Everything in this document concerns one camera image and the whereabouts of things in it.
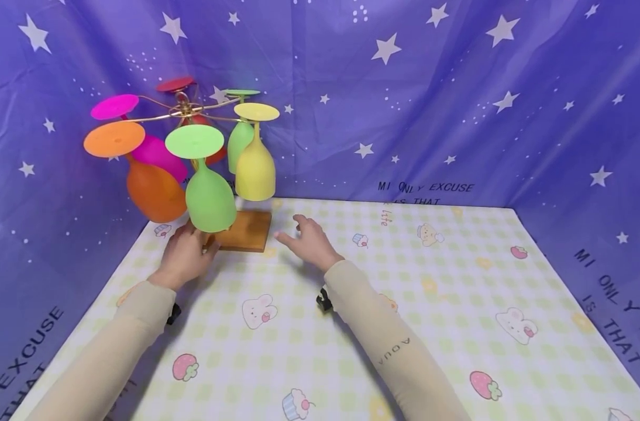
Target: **hand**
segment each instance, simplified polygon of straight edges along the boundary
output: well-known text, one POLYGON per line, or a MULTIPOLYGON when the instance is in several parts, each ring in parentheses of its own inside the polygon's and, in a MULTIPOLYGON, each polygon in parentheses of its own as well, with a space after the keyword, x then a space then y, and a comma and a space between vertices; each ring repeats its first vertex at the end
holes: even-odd
POLYGON ((334 250, 316 221, 303 215, 294 215, 292 219, 298 223, 297 231, 301 232, 300 237, 293 239, 284 232, 276 232, 274 238, 287 246, 297 257, 315 265, 323 273, 338 261, 344 260, 343 256, 334 250))
POLYGON ((179 227, 166 244, 161 266, 148 281, 178 291, 190 280, 205 275, 219 250, 219 243, 215 241, 203 252, 207 235, 197 230, 191 220, 179 227))

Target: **arm sleeve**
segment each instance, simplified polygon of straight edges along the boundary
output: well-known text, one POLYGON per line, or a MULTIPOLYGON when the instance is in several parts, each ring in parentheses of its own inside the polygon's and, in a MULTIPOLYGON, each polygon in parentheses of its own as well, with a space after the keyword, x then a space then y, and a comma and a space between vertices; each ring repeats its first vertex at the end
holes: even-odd
POLYGON ((325 274, 334 311, 350 327, 409 421, 470 421, 423 342, 350 261, 325 274))
POLYGON ((37 404, 29 421, 102 421, 143 352, 163 333, 175 292, 143 282, 37 404))

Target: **black clip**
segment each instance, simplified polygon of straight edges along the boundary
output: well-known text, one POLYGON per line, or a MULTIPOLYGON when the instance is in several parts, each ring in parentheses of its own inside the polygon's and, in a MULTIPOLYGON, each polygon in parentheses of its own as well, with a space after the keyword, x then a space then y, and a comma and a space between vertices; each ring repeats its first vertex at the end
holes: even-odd
POLYGON ((182 314, 182 309, 180 309, 180 306, 178 306, 177 304, 173 304, 173 311, 170 313, 170 317, 168 318, 168 322, 166 322, 166 324, 172 325, 173 323, 175 323, 175 320, 177 320, 177 318, 179 318, 181 314, 182 314))
POLYGON ((332 310, 332 301, 329 300, 325 287, 320 289, 320 294, 315 298, 315 302, 318 303, 322 311, 332 310))

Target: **bear print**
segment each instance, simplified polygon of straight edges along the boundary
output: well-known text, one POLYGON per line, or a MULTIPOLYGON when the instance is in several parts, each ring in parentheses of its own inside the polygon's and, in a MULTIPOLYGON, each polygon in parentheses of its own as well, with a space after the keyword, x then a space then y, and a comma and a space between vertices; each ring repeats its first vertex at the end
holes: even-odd
POLYGON ((430 247, 435 243, 444 243, 444 235, 435 229, 429 223, 423 223, 418 226, 418 238, 422 240, 424 247, 430 247))

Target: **person's left hand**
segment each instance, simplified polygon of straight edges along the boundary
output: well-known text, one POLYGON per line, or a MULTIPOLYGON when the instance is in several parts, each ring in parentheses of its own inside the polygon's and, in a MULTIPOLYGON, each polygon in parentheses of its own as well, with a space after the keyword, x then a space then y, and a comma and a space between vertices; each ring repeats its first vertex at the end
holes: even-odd
POLYGON ((204 252, 207 238, 208 234, 197 230, 191 220, 179 227, 168 240, 161 266, 148 281, 178 291, 190 280, 205 275, 219 250, 219 243, 215 241, 204 252))

